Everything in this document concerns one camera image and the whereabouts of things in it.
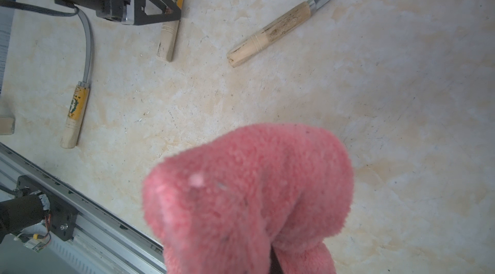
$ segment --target pink cloth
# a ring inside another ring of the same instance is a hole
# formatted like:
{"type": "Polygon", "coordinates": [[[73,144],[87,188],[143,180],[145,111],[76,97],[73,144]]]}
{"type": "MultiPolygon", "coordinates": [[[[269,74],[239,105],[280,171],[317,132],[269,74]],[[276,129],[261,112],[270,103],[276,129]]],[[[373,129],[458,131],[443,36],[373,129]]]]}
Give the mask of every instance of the pink cloth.
{"type": "Polygon", "coordinates": [[[332,274],[323,239],[350,210],[343,144],[303,124],[256,124],[167,158],[146,178],[145,219],[169,274],[332,274]]]}

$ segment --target knife handle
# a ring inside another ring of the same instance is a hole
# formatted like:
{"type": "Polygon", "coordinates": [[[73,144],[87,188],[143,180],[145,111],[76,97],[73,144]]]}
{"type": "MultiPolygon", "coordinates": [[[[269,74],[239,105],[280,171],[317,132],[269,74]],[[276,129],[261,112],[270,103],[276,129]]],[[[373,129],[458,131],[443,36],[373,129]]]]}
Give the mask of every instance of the knife handle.
{"type": "MultiPolygon", "coordinates": [[[[182,9],[184,0],[173,0],[177,6],[182,9]]],[[[161,27],[160,42],[158,43],[158,51],[156,58],[160,61],[172,62],[174,54],[175,40],[177,38],[177,30],[179,29],[180,20],[164,22],[161,27]]]]}
{"type": "Polygon", "coordinates": [[[76,147],[89,94],[89,84],[79,82],[79,84],[76,86],[74,96],[72,97],[72,101],[70,103],[69,115],[67,116],[67,119],[65,121],[65,128],[62,133],[60,147],[66,149],[72,149],[76,147]]]}
{"type": "Polygon", "coordinates": [[[261,52],[301,23],[308,20],[315,10],[316,6],[313,0],[303,2],[294,7],[229,51],[227,53],[227,59],[230,65],[237,67],[243,64],[249,58],[261,52]]]}

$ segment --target yellow printed handle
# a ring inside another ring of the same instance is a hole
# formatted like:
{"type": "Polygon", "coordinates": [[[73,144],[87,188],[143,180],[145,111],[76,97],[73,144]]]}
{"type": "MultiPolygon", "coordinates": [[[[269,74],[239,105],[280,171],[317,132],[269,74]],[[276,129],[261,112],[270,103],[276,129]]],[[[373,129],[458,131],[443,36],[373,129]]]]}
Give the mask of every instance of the yellow printed handle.
{"type": "Polygon", "coordinates": [[[60,141],[62,148],[71,149],[76,147],[89,94],[89,85],[79,82],[70,103],[67,121],[65,121],[65,128],[62,134],[62,140],[60,141]]]}
{"type": "MultiPolygon", "coordinates": [[[[184,0],[173,0],[177,6],[182,9],[184,0]]],[[[156,57],[159,60],[171,62],[174,54],[175,39],[177,37],[177,29],[179,28],[179,20],[164,22],[161,27],[160,43],[158,43],[158,51],[156,57]]]]}

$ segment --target beige marble surface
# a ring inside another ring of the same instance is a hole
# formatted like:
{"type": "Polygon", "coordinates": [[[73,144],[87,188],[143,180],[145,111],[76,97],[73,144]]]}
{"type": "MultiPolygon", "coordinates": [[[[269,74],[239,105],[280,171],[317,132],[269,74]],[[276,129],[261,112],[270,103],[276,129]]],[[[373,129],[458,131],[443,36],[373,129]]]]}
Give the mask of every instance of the beige marble surface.
{"type": "MultiPolygon", "coordinates": [[[[52,0],[19,0],[56,7],[52,0]]],[[[160,25],[96,18],[79,146],[59,147],[84,67],[77,17],[16,11],[0,141],[141,230],[141,180],[166,155],[255,122],[338,135],[352,212],[327,240],[339,273],[495,271],[495,0],[333,0],[233,69],[226,53],[305,0],[186,0],[175,61],[160,25]]]]}

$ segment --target black mounting plate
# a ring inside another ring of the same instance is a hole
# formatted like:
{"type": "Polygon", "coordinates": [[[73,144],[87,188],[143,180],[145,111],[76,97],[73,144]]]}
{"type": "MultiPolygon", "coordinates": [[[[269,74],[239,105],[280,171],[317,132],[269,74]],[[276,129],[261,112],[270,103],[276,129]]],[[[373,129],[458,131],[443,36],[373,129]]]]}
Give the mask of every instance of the black mounting plate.
{"type": "Polygon", "coordinates": [[[145,25],[181,19],[181,9],[172,0],[150,0],[162,13],[148,15],[145,13],[146,0],[134,0],[134,24],[145,25]]]}
{"type": "Polygon", "coordinates": [[[72,238],[72,233],[76,226],[76,218],[79,214],[77,209],[27,175],[19,176],[19,178],[17,178],[17,188],[20,192],[19,197],[29,195],[38,190],[46,194],[50,201],[50,213],[52,215],[49,227],[50,231],[63,241],[72,238]],[[67,228],[65,230],[60,229],[60,226],[64,224],[67,224],[67,228]]]}

